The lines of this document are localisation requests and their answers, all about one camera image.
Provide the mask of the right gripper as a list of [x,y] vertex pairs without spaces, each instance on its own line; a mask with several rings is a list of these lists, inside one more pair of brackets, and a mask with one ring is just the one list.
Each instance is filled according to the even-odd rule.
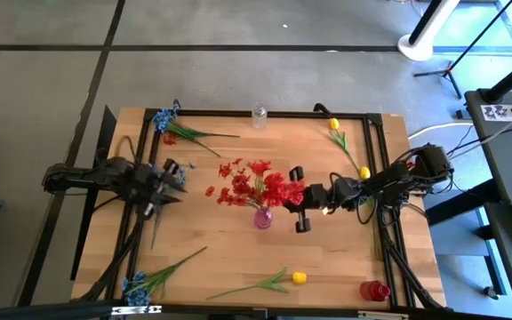
[[292,200],[284,203],[284,207],[290,213],[296,213],[298,220],[295,222],[297,233],[306,233],[311,230],[310,219],[307,217],[306,210],[320,209],[328,207],[328,192],[321,183],[311,184],[304,187],[299,193],[301,198],[298,204]]

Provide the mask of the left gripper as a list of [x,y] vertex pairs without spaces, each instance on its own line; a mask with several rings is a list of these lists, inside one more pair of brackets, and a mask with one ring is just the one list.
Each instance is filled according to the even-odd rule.
[[[126,201],[136,205],[137,214],[140,218],[149,218],[152,215],[151,206],[155,199],[155,191],[161,181],[162,172],[170,164],[176,164],[176,162],[171,158],[167,159],[162,170],[158,170],[152,164],[141,164],[132,172],[126,189]],[[177,180],[167,180],[165,185],[179,192],[187,193],[187,190]],[[180,199],[174,196],[166,194],[157,196],[158,205],[179,202]]]

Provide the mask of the blue flower bunch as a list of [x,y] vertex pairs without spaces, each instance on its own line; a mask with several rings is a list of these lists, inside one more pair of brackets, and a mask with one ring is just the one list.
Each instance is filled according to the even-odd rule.
[[185,182],[186,182],[186,173],[187,173],[187,171],[185,169],[181,168],[179,164],[170,164],[169,167],[167,169],[164,169],[164,171],[161,174],[161,181],[159,182],[159,184],[157,186],[157,189],[154,194],[155,199],[153,200],[152,206],[151,206],[151,211],[154,213],[153,233],[152,233],[151,243],[150,243],[151,249],[153,249],[156,244],[158,229],[159,229],[159,226],[161,224],[161,219],[162,219],[162,210],[164,208],[164,205],[157,204],[157,196],[161,195],[161,194],[166,194],[166,191],[168,189],[174,190],[165,185],[165,182],[167,180],[177,180],[184,187]]
[[150,273],[140,271],[132,279],[125,278],[122,282],[124,300],[129,307],[146,307],[152,302],[153,293],[160,288],[162,296],[165,295],[167,280],[188,260],[205,251],[207,247],[190,254],[186,258],[161,270]]
[[156,112],[153,116],[153,123],[155,127],[155,132],[159,132],[162,135],[166,132],[174,132],[179,136],[178,140],[187,140],[201,146],[209,150],[211,153],[220,157],[216,151],[207,147],[205,144],[200,142],[198,139],[203,137],[211,137],[211,136],[219,136],[219,137],[230,137],[230,134],[220,134],[220,133],[212,133],[212,132],[201,132],[190,127],[187,127],[184,124],[178,122],[178,115],[175,115],[172,110],[172,106],[170,108],[162,108]]

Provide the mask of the red glass vase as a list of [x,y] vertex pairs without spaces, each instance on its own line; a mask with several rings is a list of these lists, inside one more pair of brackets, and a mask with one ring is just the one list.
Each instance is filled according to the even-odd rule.
[[363,282],[359,287],[360,295],[368,301],[384,301],[390,297],[390,289],[380,281]]

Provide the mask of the pink ribbed glass vase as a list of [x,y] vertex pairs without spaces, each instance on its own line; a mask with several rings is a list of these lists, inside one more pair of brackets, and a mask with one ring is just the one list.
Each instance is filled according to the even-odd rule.
[[267,229],[272,225],[272,222],[273,214],[267,207],[259,208],[254,214],[253,223],[256,228]]

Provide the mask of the clear glass vase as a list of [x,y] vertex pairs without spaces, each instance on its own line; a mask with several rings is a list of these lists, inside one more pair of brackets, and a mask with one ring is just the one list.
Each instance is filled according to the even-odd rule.
[[262,129],[267,122],[268,112],[262,103],[257,103],[252,109],[252,126]]

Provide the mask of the black floor beam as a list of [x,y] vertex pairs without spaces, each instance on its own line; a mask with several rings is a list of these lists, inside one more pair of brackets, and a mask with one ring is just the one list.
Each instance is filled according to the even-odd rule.
[[485,203],[498,203],[500,196],[494,179],[489,179],[468,191],[434,205],[426,210],[429,226],[446,222]]

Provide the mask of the black overhead beam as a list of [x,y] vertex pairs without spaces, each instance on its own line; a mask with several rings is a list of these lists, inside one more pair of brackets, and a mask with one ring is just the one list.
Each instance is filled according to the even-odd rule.
[[122,300],[100,300],[0,308],[0,320],[88,320],[123,306]]

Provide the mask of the white floor stand base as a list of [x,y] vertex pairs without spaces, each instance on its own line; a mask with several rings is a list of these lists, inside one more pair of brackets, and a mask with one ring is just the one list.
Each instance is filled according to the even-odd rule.
[[399,38],[397,49],[409,60],[429,60],[437,34],[456,9],[460,0],[432,0],[413,32]]

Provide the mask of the black tripod stand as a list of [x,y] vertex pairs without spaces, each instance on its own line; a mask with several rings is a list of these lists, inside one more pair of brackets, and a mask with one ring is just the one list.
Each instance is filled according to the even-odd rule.
[[455,60],[450,61],[443,70],[431,71],[431,72],[423,72],[414,74],[413,77],[424,77],[424,76],[440,76],[446,80],[448,80],[452,88],[457,95],[459,100],[462,99],[462,94],[459,86],[457,85],[454,76],[453,70],[455,67],[461,62],[461,60],[474,48],[474,46],[482,39],[485,33],[492,27],[492,25],[501,17],[502,14],[506,12],[509,6],[512,5],[512,0],[508,0],[508,2],[498,11],[498,13],[492,18],[492,20],[484,27],[484,29],[476,36],[476,38],[470,43],[470,45],[461,53],[461,55]]

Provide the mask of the white printed label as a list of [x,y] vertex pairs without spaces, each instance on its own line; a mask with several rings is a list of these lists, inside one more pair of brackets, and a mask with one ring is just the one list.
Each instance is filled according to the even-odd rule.
[[481,105],[480,109],[485,121],[512,122],[512,105]]

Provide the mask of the silver bracket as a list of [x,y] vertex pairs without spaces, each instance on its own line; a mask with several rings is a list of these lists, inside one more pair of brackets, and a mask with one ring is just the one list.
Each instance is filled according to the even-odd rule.
[[388,313],[388,312],[378,312],[378,311],[366,311],[359,310],[357,312],[358,318],[365,318],[369,320],[410,320],[410,317],[407,314],[397,314],[397,313]]
[[112,316],[130,316],[130,315],[149,315],[149,314],[160,314],[163,311],[161,305],[153,306],[125,306],[125,307],[114,307],[111,310],[110,315]]

